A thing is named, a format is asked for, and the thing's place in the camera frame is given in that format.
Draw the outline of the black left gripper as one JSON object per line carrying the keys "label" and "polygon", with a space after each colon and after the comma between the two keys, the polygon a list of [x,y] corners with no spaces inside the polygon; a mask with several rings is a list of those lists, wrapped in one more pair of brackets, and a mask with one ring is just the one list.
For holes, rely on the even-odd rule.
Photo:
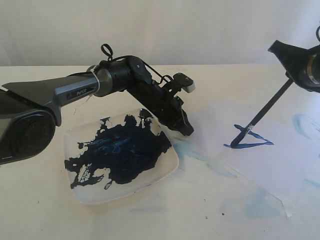
{"label": "black left gripper", "polygon": [[179,132],[183,136],[190,136],[194,132],[193,126],[183,114],[184,102],[180,97],[157,85],[142,81],[129,87],[127,91],[162,124],[173,124],[168,127],[170,130]]}

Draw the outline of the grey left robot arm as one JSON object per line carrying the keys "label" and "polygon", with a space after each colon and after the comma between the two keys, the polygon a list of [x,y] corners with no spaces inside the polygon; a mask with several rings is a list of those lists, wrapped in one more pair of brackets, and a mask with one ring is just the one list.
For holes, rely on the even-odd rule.
{"label": "grey left robot arm", "polygon": [[194,81],[182,73],[153,79],[154,69],[136,56],[109,58],[86,72],[39,81],[10,82],[0,91],[0,162],[32,158],[51,142],[62,123],[61,108],[93,95],[129,92],[159,122],[189,136],[190,124],[179,91],[192,92]]}

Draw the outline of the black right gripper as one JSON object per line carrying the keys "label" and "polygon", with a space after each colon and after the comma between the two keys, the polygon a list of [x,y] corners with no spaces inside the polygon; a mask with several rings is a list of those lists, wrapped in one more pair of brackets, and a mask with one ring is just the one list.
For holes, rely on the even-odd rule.
{"label": "black right gripper", "polygon": [[276,40],[268,51],[276,56],[286,75],[309,92],[320,92],[320,46],[310,49]]}

